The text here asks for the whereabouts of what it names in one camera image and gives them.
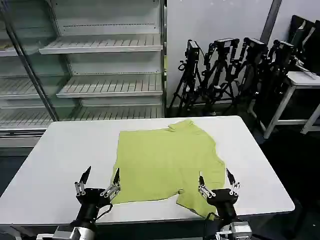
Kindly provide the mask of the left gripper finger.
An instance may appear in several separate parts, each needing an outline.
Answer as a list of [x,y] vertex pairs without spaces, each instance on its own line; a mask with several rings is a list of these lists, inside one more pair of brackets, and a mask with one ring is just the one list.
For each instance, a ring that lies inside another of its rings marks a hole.
[[120,169],[117,168],[112,183],[107,189],[100,193],[100,196],[104,198],[114,199],[115,196],[120,192],[120,190]]
[[85,185],[88,181],[91,168],[92,167],[89,166],[88,169],[81,175],[80,180],[74,183],[77,196],[84,196],[86,194]]

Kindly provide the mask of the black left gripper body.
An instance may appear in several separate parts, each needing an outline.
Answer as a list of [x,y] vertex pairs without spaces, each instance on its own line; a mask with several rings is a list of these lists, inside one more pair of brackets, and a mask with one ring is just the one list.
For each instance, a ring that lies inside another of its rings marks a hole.
[[[100,196],[104,190],[102,188],[86,188],[85,195],[76,197],[81,205],[76,217],[77,221],[96,221],[111,211],[113,207],[111,200]],[[109,206],[109,209],[99,215],[100,209],[106,206]]]

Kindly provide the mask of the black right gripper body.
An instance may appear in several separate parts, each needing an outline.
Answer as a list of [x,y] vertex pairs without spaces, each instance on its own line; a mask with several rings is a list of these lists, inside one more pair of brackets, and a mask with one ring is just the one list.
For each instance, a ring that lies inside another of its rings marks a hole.
[[234,204],[237,202],[238,193],[229,188],[213,189],[213,194],[206,199],[207,203],[216,208],[219,218],[223,221],[231,221],[237,217]]

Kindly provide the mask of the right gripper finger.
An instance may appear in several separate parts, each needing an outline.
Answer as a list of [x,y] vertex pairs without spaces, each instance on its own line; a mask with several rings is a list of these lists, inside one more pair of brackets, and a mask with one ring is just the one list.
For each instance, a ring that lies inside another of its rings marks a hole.
[[234,175],[229,171],[228,168],[225,169],[226,170],[226,176],[228,178],[229,184],[230,184],[230,195],[234,195],[234,196],[238,196],[238,192],[240,189],[240,182],[236,181]]
[[211,199],[216,196],[214,192],[208,189],[205,185],[204,177],[202,175],[198,178],[198,192],[204,197],[205,199]]

